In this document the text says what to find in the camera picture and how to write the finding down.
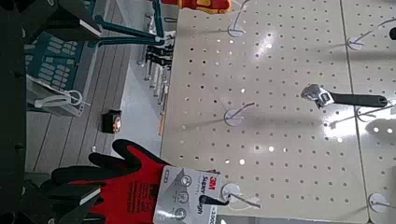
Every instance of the pegboard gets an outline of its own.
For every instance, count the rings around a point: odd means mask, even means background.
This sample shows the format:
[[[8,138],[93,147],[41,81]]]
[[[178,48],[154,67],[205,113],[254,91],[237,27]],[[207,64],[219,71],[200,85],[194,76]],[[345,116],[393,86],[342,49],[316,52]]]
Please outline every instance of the pegboard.
[[[348,37],[359,37],[379,23],[396,15],[396,2],[355,0],[343,1]],[[355,93],[380,94],[389,100],[396,94],[396,42],[390,40],[389,30],[396,22],[366,36],[361,50],[349,50],[351,75]],[[364,113],[372,109],[362,109]],[[373,193],[383,194],[390,205],[396,204],[396,121],[391,110],[362,116],[358,123],[361,156],[367,197]],[[370,211],[370,219],[376,224],[394,223],[396,210],[385,213]]]
[[[368,212],[351,106],[318,110],[300,97],[317,83],[351,93],[339,1],[251,1],[236,14],[181,10],[162,157],[217,169],[262,209],[222,215],[365,223]],[[224,113],[256,103],[237,127]],[[233,204],[235,208],[245,207]]]

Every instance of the red and yellow handle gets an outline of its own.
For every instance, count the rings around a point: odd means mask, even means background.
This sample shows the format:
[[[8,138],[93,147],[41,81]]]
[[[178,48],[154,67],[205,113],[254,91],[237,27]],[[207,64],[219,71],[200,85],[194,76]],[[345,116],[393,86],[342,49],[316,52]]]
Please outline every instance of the red and yellow handle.
[[[163,0],[163,3],[201,10],[208,14],[225,14],[232,9],[231,0]]]

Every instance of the gray floor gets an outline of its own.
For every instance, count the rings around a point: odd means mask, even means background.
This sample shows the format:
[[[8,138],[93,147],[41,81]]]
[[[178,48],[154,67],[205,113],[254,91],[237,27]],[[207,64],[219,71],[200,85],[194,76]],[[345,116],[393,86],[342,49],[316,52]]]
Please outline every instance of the gray floor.
[[[115,0],[110,1],[107,21],[123,24]],[[120,109],[130,61],[130,46],[108,46],[98,50],[87,101],[80,118],[27,113],[26,171],[49,173],[60,166],[89,165],[88,155],[96,151],[110,154],[114,134],[99,130],[101,114]]]

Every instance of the wrench handle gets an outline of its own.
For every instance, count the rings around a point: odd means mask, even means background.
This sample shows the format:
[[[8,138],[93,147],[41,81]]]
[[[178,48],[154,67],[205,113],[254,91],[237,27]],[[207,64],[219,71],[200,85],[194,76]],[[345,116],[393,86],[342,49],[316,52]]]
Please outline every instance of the wrench handle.
[[[355,95],[332,93],[334,103],[338,105],[358,105],[365,107],[385,107],[388,104],[387,98],[381,95]]]

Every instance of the cardboard tag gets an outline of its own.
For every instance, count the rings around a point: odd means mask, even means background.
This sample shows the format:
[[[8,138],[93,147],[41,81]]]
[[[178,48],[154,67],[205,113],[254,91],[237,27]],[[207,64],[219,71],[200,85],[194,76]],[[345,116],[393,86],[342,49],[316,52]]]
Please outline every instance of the cardboard tag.
[[[153,222],[215,224],[218,207],[199,203],[201,195],[218,199],[222,176],[165,166]]]

